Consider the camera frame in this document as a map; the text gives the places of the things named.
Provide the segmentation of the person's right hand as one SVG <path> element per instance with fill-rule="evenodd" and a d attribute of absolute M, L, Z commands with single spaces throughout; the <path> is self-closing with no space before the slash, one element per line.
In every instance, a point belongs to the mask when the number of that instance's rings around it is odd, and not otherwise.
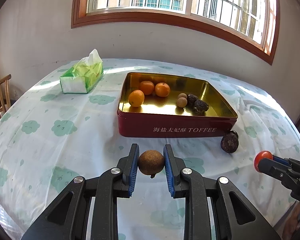
<path fill-rule="evenodd" d="M 300 229 L 300 202 L 297 202 L 292 209 L 289 218 L 283 228 L 282 239 L 292 239 Z"/>

